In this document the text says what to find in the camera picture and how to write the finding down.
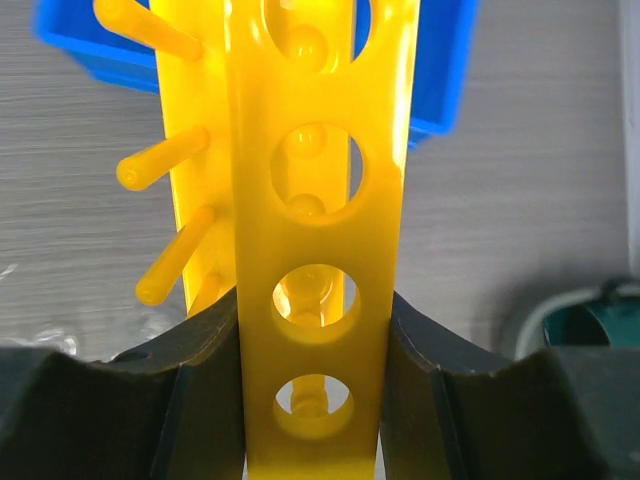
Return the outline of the yellow test tube rack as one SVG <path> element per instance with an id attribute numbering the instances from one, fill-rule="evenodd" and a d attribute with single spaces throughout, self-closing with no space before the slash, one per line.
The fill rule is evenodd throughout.
<path id="1" fill-rule="evenodd" d="M 198 313 L 236 291 L 248 473 L 375 472 L 420 5 L 97 1 L 155 52 L 162 142 L 119 182 L 171 181 L 177 235 L 139 281 Z"/>

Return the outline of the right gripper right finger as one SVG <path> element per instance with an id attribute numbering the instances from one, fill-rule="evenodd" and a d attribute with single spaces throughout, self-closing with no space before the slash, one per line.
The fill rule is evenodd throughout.
<path id="1" fill-rule="evenodd" d="M 511 361 L 395 297 L 381 443 L 390 479 L 635 479 L 639 353 Z"/>

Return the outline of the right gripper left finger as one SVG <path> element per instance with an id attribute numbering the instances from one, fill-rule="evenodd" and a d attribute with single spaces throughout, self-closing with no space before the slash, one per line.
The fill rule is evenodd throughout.
<path id="1" fill-rule="evenodd" d="M 5 479 L 239 479 L 244 461 L 234 292 L 109 362 L 1 351 Z"/>

